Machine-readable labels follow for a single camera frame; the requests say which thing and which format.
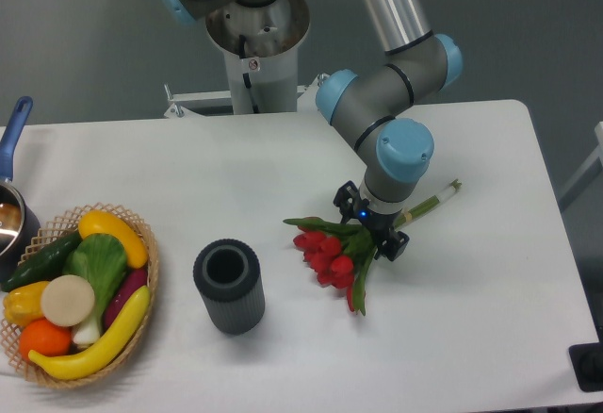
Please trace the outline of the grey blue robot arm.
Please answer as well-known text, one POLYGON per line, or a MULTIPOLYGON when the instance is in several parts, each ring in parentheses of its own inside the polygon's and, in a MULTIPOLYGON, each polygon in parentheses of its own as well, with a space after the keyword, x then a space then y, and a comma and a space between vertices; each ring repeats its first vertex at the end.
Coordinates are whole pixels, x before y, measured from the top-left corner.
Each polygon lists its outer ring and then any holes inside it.
MULTIPOLYGON (((221 50, 236 114, 293 111, 298 104, 298 50, 310 24, 304 0, 162 0, 185 24, 204 22, 221 50)), ((365 163, 360 185, 347 183, 334 204, 343 221, 369 233, 379 256, 397 258, 408 238, 397 218, 426 172, 433 138, 403 117, 416 101, 442 90, 463 69, 452 38, 430 28, 418 0, 364 0, 386 62, 361 77, 324 76, 316 105, 365 163)))

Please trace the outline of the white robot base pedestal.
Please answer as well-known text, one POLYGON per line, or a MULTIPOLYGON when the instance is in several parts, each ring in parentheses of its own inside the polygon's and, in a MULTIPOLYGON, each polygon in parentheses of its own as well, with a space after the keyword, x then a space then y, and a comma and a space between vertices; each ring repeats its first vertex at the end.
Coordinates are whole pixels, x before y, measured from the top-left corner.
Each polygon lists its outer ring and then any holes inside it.
POLYGON ((235 115, 315 111, 318 88, 329 76, 298 82, 298 54, 310 28, 304 0, 275 0, 262 8, 231 3, 204 18, 209 40, 223 55, 227 91, 171 93, 169 118, 227 107, 235 115))

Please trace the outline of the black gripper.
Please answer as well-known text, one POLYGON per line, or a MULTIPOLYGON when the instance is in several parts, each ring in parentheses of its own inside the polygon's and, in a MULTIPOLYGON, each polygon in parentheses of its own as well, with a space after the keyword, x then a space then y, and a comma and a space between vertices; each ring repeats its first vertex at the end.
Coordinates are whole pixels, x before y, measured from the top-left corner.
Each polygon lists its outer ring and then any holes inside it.
POLYGON ((410 237, 396 230, 396 219, 401 213, 398 203, 384 203, 372 197, 359 195, 352 181, 343 184, 335 193, 334 206, 340 213, 340 223, 355 219, 370 235, 376 245, 374 259, 384 257, 395 261, 406 249, 410 237))

